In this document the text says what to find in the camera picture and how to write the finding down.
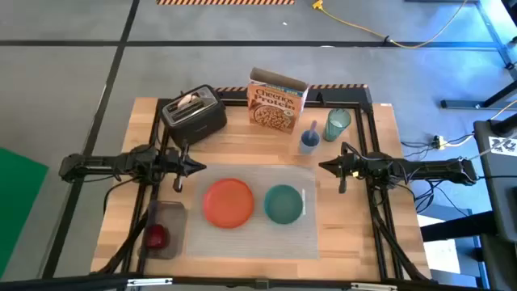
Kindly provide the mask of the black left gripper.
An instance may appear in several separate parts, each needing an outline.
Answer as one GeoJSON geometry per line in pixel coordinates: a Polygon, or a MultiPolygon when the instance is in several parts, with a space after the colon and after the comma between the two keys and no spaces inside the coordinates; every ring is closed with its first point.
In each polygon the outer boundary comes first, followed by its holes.
{"type": "Polygon", "coordinates": [[[183,190],[183,178],[187,178],[196,172],[205,170],[207,167],[188,156],[189,144],[186,140],[177,149],[176,147],[165,148],[165,169],[166,173],[175,173],[173,189],[176,192],[183,190]]]}

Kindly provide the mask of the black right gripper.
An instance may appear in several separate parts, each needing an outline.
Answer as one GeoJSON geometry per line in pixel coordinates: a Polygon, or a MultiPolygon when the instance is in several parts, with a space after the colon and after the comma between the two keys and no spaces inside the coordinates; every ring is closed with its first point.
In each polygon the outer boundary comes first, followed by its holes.
{"type": "Polygon", "coordinates": [[[347,142],[341,145],[341,155],[318,163],[318,166],[339,178],[338,193],[344,194],[347,190],[347,176],[359,173],[362,155],[347,142]]]}

